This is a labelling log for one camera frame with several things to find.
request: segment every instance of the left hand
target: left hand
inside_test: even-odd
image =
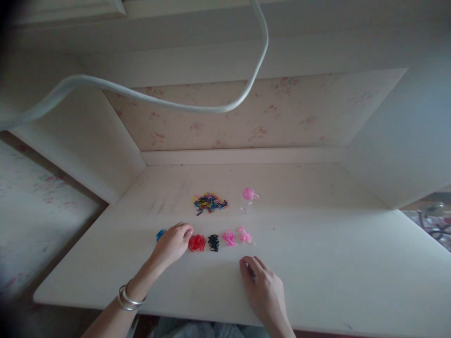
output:
[[[188,249],[188,241],[193,235],[193,232],[193,226],[183,222],[169,228],[161,236],[149,260],[166,269],[177,261]]]

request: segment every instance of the pink rubber band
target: pink rubber band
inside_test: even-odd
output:
[[[246,230],[244,230],[244,227],[239,227],[238,232],[241,234],[239,237],[241,242],[255,244],[252,243],[252,236]]]
[[[222,235],[222,239],[227,242],[229,246],[235,246],[235,234],[231,230],[226,230]]]

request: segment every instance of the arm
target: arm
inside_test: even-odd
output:
[[[144,299],[152,284],[166,268],[185,253],[193,231],[191,225],[179,223],[164,233],[150,258],[129,282],[126,292],[130,299],[134,301]],[[127,335],[135,316],[136,311],[123,310],[116,297],[91,324],[82,338],[123,338]]]
[[[283,283],[258,257],[243,257],[240,270],[252,309],[272,338],[295,337],[285,307]]]

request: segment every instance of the pink bottle cap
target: pink bottle cap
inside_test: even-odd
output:
[[[254,189],[252,188],[244,188],[243,189],[243,198],[245,200],[253,200],[253,199],[259,199],[259,196],[254,193]]]

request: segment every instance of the colorful rubber band pile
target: colorful rubber band pile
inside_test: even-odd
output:
[[[161,229],[157,235],[156,235],[156,241],[161,238],[161,236],[166,232],[165,229]],[[238,232],[240,234],[239,238],[243,243],[249,243],[254,244],[252,241],[251,235],[244,230],[244,227],[240,227],[238,229]],[[227,243],[228,246],[235,246],[235,233],[232,230],[227,229],[223,234],[221,234],[222,239]],[[191,236],[191,238],[188,241],[188,249],[191,250],[191,252],[194,252],[196,250],[204,251],[205,245],[207,241],[205,237],[201,234]],[[219,240],[218,235],[211,235],[208,237],[208,244],[210,246],[210,251],[219,251]]]
[[[205,237],[202,235],[195,235],[191,236],[188,242],[188,248],[191,250],[191,252],[196,251],[199,249],[199,251],[203,251],[205,248]]]
[[[193,201],[197,207],[198,214],[196,216],[199,216],[204,210],[211,214],[216,209],[222,210],[228,207],[226,200],[221,200],[214,193],[210,192],[206,192],[203,196],[194,196]]]

